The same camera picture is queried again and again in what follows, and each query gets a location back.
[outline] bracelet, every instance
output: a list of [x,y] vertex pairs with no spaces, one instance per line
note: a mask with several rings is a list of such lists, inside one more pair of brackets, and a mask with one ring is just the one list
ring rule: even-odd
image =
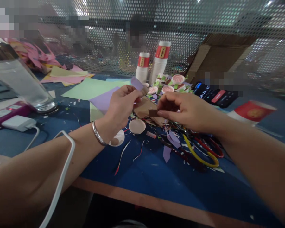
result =
[[95,134],[95,136],[96,136],[98,142],[99,142],[102,146],[108,145],[105,141],[103,141],[103,139],[102,139],[101,136],[99,135],[99,133],[98,133],[96,127],[95,127],[95,121],[93,122],[93,125],[92,125],[92,126],[93,126],[93,131],[94,131],[94,134]]

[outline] table surface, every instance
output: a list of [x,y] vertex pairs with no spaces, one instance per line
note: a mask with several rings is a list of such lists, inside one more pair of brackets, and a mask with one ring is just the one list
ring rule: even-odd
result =
[[[43,75],[37,74],[37,77],[41,79]],[[95,75],[94,79],[105,80],[107,77],[111,76]],[[64,87],[62,83],[43,85],[48,91],[55,90],[56,100],[61,104],[59,111],[48,118],[30,114],[29,117],[37,121],[41,130],[33,146],[51,140],[61,130],[70,132],[77,129],[77,117],[81,125],[90,122],[88,101],[61,97],[74,86]],[[285,143],[285,101],[254,91],[238,98],[227,110],[233,110],[250,99],[278,108],[260,125],[282,135],[277,139]],[[1,129],[0,155],[14,157],[21,153],[34,134],[35,129],[26,132]],[[129,140],[131,142],[123,154],[119,172],[114,176],[121,152]],[[143,140],[146,141],[142,154],[133,162]],[[282,226],[230,160],[219,160],[225,173],[210,169],[199,173],[174,153],[165,163],[162,153],[163,144],[159,140],[147,137],[145,133],[126,135],[121,146],[106,147],[86,167],[74,186],[210,226]]]

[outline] perforated metal mesh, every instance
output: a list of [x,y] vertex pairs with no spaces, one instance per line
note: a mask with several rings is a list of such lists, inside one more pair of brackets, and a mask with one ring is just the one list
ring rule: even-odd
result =
[[209,33],[258,37],[238,67],[255,85],[285,86],[285,1],[39,0],[39,30],[60,60],[135,75],[138,54],[172,46],[165,73],[183,73]]

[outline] white charging cable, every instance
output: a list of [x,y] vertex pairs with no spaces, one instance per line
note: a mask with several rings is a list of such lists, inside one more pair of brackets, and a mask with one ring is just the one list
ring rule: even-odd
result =
[[39,228],[46,228],[46,226],[48,225],[48,222],[50,221],[50,219],[54,213],[54,210],[56,208],[56,205],[57,205],[57,202],[58,202],[61,190],[62,190],[64,178],[66,177],[67,169],[69,168],[69,164],[71,162],[71,159],[72,159],[72,156],[73,156],[73,153],[75,150],[75,141],[65,131],[59,132],[53,139],[57,138],[61,133],[63,133],[65,135],[65,137],[67,137],[67,139],[71,142],[72,146],[71,146],[70,153],[69,153],[69,155],[66,159],[66,162],[64,164],[62,173],[60,175],[60,179],[58,181],[58,185],[56,187],[56,191],[55,191],[54,197],[52,199],[50,208],[48,209],[47,215],[45,216],[45,218],[44,218],[44,220],[41,223]]
[[28,147],[24,151],[27,151],[31,147],[31,145],[33,144],[33,142],[35,141],[35,139],[39,135],[40,129],[36,126],[32,126],[32,127],[35,128],[37,131],[36,131],[34,138],[32,139],[32,141],[29,143]]

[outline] person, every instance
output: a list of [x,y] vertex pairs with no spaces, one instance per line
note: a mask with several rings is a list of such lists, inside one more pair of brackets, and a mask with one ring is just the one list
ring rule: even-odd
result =
[[[95,122],[106,143],[127,125],[133,103],[141,97],[142,92],[129,85],[113,93],[108,112]],[[285,224],[285,144],[230,118],[193,94],[167,92],[157,107],[158,115],[164,118],[215,135],[257,194]],[[104,148],[92,123],[69,135],[76,147],[62,192]],[[0,225],[24,221],[50,204],[70,147],[69,140],[61,136],[0,165]]]

